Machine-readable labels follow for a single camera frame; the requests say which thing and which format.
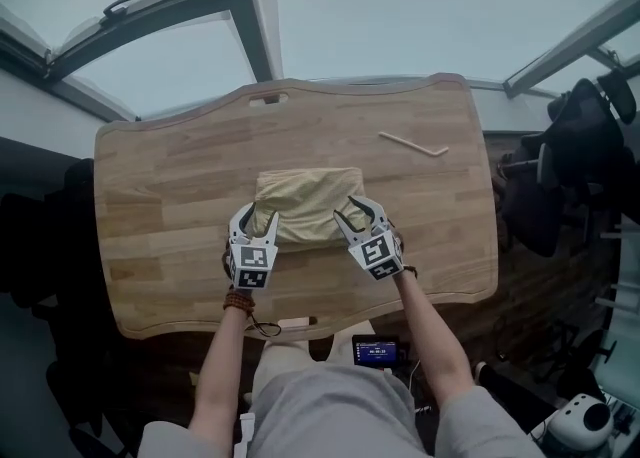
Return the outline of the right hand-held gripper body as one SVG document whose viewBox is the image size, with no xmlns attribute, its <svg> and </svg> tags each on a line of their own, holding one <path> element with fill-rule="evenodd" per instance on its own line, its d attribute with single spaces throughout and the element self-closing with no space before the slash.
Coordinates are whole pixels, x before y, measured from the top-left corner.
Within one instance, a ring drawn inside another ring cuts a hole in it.
<svg viewBox="0 0 640 458">
<path fill-rule="evenodd" d="M 395 261 L 392 229 L 355 246 L 348 247 L 357 264 L 376 281 L 394 276 L 403 271 Z"/>
</svg>

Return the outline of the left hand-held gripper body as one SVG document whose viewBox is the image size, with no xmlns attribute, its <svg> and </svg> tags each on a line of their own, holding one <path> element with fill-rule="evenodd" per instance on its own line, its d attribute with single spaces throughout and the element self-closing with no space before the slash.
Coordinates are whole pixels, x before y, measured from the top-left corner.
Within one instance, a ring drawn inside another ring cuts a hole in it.
<svg viewBox="0 0 640 458">
<path fill-rule="evenodd" d="M 252 246 L 247 236 L 229 238 L 235 263 L 235 289 L 263 290 L 267 287 L 274 268 L 278 247 Z"/>
</svg>

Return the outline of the beige cloth garment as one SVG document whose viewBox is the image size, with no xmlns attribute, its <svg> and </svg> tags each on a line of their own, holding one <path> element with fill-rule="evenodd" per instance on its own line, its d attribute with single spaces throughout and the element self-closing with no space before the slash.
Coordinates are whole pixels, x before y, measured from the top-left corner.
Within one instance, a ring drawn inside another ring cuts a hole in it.
<svg viewBox="0 0 640 458">
<path fill-rule="evenodd" d="M 351 196 L 364 194 L 358 168 L 262 172 L 256 180 L 249 228 L 261 235 L 271 215 L 278 213 L 276 244 L 283 252 L 339 246 L 345 239 L 333 212 L 341 212 L 358 229 L 366 227 L 365 213 L 349 201 Z"/>
</svg>

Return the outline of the person's left forearm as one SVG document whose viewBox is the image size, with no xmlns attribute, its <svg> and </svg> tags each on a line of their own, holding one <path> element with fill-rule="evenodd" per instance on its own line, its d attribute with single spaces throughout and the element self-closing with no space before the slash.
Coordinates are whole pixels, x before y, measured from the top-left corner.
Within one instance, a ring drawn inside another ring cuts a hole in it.
<svg viewBox="0 0 640 458">
<path fill-rule="evenodd" d="M 233 306 L 224 310 L 201 368 L 195 410 L 189 428 L 215 441 L 232 434 L 238 407 L 244 330 L 247 314 Z"/>
</svg>

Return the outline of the person's right forearm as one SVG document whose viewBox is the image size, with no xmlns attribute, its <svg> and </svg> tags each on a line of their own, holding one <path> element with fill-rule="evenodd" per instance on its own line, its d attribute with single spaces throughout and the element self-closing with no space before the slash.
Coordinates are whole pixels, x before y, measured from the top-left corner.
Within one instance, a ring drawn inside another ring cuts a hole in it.
<svg viewBox="0 0 640 458">
<path fill-rule="evenodd" d="M 414 274 L 393 277 L 421 368 L 439 409 L 475 385 L 468 357 Z"/>
</svg>

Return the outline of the person's left hand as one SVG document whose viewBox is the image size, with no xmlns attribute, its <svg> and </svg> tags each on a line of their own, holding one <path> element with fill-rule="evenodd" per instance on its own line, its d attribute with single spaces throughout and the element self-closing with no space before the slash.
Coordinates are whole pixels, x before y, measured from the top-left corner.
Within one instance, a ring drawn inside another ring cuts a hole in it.
<svg viewBox="0 0 640 458">
<path fill-rule="evenodd" d="M 221 257 L 222 265 L 229 281 L 231 282 L 231 288 L 235 287 L 235 263 L 229 243 L 226 244 L 225 251 Z"/>
</svg>

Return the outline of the small blue-screen monitor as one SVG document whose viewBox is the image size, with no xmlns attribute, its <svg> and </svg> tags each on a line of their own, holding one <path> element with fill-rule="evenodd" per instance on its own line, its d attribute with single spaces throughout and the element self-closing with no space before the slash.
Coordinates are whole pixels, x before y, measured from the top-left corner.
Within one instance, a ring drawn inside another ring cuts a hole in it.
<svg viewBox="0 0 640 458">
<path fill-rule="evenodd" d="M 354 364 L 357 366 L 384 369 L 396 367 L 400 361 L 400 342 L 397 337 L 376 334 L 352 337 Z"/>
</svg>

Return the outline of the person's beige trousers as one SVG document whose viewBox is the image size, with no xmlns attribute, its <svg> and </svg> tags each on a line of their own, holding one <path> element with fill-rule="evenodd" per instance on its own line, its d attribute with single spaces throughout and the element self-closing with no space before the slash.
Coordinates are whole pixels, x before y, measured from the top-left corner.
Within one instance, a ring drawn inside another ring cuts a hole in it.
<svg viewBox="0 0 640 458">
<path fill-rule="evenodd" d="M 324 361 L 317 361 L 311 357 L 308 341 L 267 342 L 254 374 L 252 400 L 255 401 L 267 384 L 282 374 L 304 371 L 316 365 L 353 364 L 352 336 L 344 332 L 334 335 L 329 356 Z"/>
</svg>

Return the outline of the person's grey shirt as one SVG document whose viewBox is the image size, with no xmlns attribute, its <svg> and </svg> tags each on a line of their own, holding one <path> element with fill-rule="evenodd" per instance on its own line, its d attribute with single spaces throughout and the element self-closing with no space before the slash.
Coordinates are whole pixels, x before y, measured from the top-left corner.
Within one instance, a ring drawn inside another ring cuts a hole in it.
<svg viewBox="0 0 640 458">
<path fill-rule="evenodd" d="M 435 453 L 428 455 L 405 385 L 357 366 L 317 364 L 281 374 L 251 411 L 246 458 L 545 458 L 479 386 L 444 404 Z"/>
</svg>

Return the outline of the white hanging tag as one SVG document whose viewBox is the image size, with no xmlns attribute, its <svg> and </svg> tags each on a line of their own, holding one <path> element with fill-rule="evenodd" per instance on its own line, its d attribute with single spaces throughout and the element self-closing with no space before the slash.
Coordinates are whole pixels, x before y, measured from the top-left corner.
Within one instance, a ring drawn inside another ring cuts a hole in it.
<svg viewBox="0 0 640 458">
<path fill-rule="evenodd" d="M 247 458 L 249 444 L 255 433 L 255 414 L 251 412 L 240 416 L 241 439 L 234 446 L 234 458 Z"/>
</svg>

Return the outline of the black-framed hinged window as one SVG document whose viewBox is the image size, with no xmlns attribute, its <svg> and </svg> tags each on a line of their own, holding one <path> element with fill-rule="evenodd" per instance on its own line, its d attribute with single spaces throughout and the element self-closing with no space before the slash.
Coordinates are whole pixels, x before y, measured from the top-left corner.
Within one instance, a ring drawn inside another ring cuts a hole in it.
<svg viewBox="0 0 640 458">
<path fill-rule="evenodd" d="M 0 0 L 0 69 L 104 121 L 185 111 L 283 74 L 277 0 Z"/>
</svg>

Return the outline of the black mesh headrest office chair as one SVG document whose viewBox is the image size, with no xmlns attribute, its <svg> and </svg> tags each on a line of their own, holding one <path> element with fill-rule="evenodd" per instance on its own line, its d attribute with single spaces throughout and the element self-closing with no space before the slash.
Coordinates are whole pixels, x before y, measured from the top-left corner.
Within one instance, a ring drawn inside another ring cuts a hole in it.
<svg viewBox="0 0 640 458">
<path fill-rule="evenodd" d="M 562 227 L 582 229 L 589 242 L 597 211 L 618 211 L 640 226 L 640 160 L 621 130 L 636 112 L 619 70 L 581 79 L 548 104 L 549 127 L 523 136 L 496 165 L 492 185 L 504 249 L 519 242 L 551 257 Z"/>
</svg>

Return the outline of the white dome-shaped device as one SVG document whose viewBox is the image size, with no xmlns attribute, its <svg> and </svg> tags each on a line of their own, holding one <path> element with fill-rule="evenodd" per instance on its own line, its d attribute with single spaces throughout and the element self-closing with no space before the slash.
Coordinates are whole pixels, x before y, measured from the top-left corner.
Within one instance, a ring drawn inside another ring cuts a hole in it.
<svg viewBox="0 0 640 458">
<path fill-rule="evenodd" d="M 606 403 L 579 394 L 552 416 L 542 445 L 559 454 L 587 454 L 607 443 L 612 431 L 613 417 Z"/>
</svg>

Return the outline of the grey-framed window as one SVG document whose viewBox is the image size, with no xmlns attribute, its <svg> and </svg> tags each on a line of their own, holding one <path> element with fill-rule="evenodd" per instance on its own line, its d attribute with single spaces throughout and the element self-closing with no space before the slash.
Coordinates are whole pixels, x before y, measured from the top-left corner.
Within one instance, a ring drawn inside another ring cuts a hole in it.
<svg viewBox="0 0 640 458">
<path fill-rule="evenodd" d="M 508 98 L 529 91 L 580 58 L 587 56 L 630 79 L 640 73 L 640 51 L 628 58 L 606 44 L 640 25 L 640 0 L 612 0 L 558 44 L 508 77 L 503 88 Z"/>
</svg>

